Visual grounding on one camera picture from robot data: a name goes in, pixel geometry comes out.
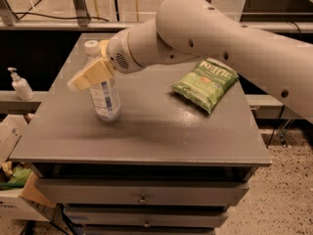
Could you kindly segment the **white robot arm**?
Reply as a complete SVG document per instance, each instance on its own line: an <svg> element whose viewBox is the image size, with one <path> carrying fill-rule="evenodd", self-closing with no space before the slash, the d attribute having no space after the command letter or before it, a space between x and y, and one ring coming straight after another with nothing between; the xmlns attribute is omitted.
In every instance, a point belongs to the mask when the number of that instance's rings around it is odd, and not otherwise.
<svg viewBox="0 0 313 235"><path fill-rule="evenodd" d="M71 90L99 84L115 71L212 58L313 121L313 45L237 23L205 0L164 0L153 19L120 31L105 50L67 83Z"/></svg>

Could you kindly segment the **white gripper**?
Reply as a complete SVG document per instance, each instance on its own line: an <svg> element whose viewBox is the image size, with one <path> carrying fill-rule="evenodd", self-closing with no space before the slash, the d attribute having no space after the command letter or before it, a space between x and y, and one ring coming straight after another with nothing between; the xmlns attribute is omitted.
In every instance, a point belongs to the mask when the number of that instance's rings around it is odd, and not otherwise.
<svg viewBox="0 0 313 235"><path fill-rule="evenodd" d="M142 61L144 50L140 32L135 27L121 30L110 40L99 42L102 56L78 71L68 82L67 87L74 92L83 91L114 76L114 69L121 73L133 73L145 68Z"/></svg>

